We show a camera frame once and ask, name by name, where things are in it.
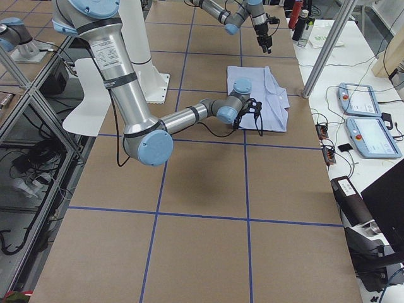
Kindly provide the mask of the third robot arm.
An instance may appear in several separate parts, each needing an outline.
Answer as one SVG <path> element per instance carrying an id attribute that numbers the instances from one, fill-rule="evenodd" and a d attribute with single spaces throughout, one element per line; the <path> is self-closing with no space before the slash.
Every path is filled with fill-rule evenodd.
<path id="1" fill-rule="evenodd" d="M 6 52 L 18 50 L 23 62 L 40 62 L 40 46 L 33 39 L 25 24 L 17 17 L 1 20 L 1 47 Z"/>

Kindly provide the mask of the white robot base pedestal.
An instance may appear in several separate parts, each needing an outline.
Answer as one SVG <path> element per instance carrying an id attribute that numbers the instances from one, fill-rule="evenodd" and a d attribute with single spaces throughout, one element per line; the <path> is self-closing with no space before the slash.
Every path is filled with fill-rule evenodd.
<path id="1" fill-rule="evenodd" d="M 170 75 L 159 73 L 152 62 L 141 2 L 120 1 L 119 15 L 124 43 L 146 102 L 162 104 L 165 102 Z"/>

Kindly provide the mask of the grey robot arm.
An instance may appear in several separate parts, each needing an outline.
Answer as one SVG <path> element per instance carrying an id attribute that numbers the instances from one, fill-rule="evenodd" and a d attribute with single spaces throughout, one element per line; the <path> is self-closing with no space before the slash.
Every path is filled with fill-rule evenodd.
<path id="1" fill-rule="evenodd" d="M 272 35 L 274 33 L 268 33 L 268 25 L 279 24 L 280 20 L 277 17 L 270 17 L 269 14 L 265 12 L 262 1 L 235 2 L 239 5 L 235 13 L 230 12 L 215 1 L 210 0 L 190 1 L 189 5 L 199 7 L 206 11 L 219 23 L 223 24 L 225 31 L 230 35 L 235 35 L 240 30 L 243 23 L 250 18 L 259 46 L 264 53 L 271 54 L 273 45 Z"/>
<path id="2" fill-rule="evenodd" d="M 124 121 L 119 150 L 144 165 L 165 163 L 174 149 L 172 135 L 208 117 L 238 125 L 259 111 L 252 84 L 237 79 L 224 99 L 204 99 L 165 117 L 154 116 L 148 101 L 167 88 L 169 78 L 152 63 L 140 1 L 53 1 L 55 31 L 81 39 L 109 94 L 114 115 Z"/>

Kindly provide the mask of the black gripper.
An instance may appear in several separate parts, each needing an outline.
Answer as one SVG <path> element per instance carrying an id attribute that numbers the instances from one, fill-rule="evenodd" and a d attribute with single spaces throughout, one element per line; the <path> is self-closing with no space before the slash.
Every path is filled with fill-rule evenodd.
<path id="1" fill-rule="evenodd" d="M 272 36 L 268 34 L 268 25 L 279 24 L 280 20 L 277 17 L 254 17 L 252 19 L 253 28 L 257 35 L 257 41 L 262 48 L 263 53 L 272 53 Z"/>
<path id="2" fill-rule="evenodd" d="M 261 128 L 263 128 L 263 119 L 261 115 L 262 103 L 256 101 L 255 98 L 249 98 L 246 101 L 246 105 L 243 106 L 237 117 L 235 118 L 232 127 L 238 129 L 242 120 L 242 117 L 246 114 L 252 114 L 254 119 L 255 128 L 258 129 L 258 119 L 261 122 Z"/>

